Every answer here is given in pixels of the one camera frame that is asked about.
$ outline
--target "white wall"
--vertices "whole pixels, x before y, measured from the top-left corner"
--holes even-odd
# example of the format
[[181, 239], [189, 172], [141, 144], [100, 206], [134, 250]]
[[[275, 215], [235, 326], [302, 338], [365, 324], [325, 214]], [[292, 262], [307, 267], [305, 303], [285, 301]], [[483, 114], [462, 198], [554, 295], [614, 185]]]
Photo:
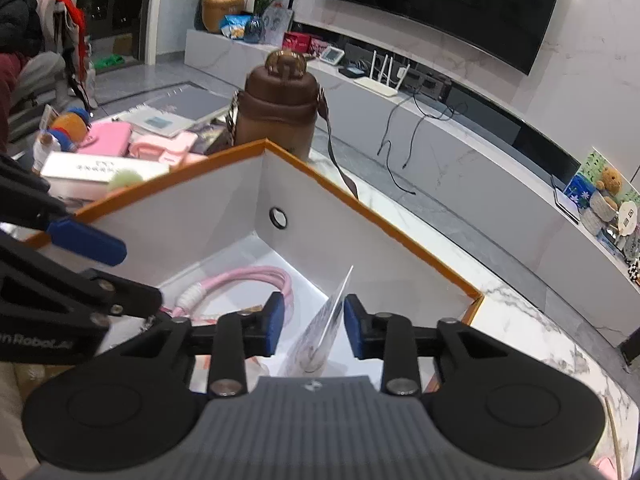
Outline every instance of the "white wall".
[[429, 27], [333, 0], [295, 19], [386, 46], [475, 89], [582, 160], [595, 146], [631, 177], [640, 165], [640, 0], [558, 0], [529, 76]]
[[156, 54], [181, 52], [187, 41], [187, 30], [193, 28], [198, 0], [160, 0]]

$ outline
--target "wooden stick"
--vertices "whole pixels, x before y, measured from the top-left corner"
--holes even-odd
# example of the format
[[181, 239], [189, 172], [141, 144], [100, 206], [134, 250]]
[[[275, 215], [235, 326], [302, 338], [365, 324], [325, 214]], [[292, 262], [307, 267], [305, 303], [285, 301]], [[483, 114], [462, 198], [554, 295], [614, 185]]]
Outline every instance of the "wooden stick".
[[611, 426], [611, 436], [613, 437], [613, 451], [616, 454], [616, 471], [618, 473], [618, 480], [622, 480], [622, 460], [620, 460], [620, 447], [618, 445], [618, 432], [616, 431], [616, 425], [613, 422], [613, 411], [609, 404], [609, 399], [604, 398], [604, 403], [607, 407], [607, 415], [609, 416], [609, 424]]

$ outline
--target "gray pants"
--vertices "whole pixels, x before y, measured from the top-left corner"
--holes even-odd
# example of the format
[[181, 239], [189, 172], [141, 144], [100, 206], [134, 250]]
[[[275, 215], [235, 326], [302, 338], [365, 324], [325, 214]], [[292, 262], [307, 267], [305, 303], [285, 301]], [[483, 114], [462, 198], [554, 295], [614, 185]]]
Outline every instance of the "gray pants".
[[38, 89], [56, 83], [56, 100], [64, 99], [58, 95], [58, 87], [66, 94], [65, 60], [55, 52], [41, 52], [30, 59], [18, 76], [18, 83], [11, 94], [11, 105], [14, 106], [30, 93], [38, 93]]

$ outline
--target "gold vase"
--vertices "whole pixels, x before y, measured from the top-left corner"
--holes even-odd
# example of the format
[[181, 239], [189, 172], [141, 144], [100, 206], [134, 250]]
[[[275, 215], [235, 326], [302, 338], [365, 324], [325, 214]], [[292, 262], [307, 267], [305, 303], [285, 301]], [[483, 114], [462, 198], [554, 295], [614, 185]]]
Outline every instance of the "gold vase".
[[220, 20], [243, 9], [244, 0], [202, 0], [202, 22], [209, 32], [220, 32]]

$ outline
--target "open white box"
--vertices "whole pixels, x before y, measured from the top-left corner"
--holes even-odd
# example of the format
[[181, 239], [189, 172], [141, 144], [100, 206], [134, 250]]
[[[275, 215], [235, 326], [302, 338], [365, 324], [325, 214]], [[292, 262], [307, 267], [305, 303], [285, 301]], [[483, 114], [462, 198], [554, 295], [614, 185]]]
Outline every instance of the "open white box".
[[[286, 229], [270, 219], [273, 207]], [[77, 213], [83, 222], [121, 238], [128, 255], [113, 274], [159, 286], [164, 304], [192, 283], [248, 265], [272, 265], [292, 277], [294, 313], [276, 355], [261, 360], [277, 375], [287, 349], [353, 265], [348, 293], [368, 312], [394, 312], [416, 326], [443, 317], [469, 321], [482, 294], [398, 229], [268, 140], [238, 146], [107, 197]], [[83, 270], [100, 267], [38, 234], [29, 243], [53, 260]], [[263, 304], [271, 285], [242, 282], [207, 297], [198, 314]], [[139, 324], [121, 320], [108, 344], [135, 335]], [[326, 376], [369, 375], [378, 386], [382, 362], [356, 360], [344, 327]], [[420, 363], [423, 385], [433, 373]]]

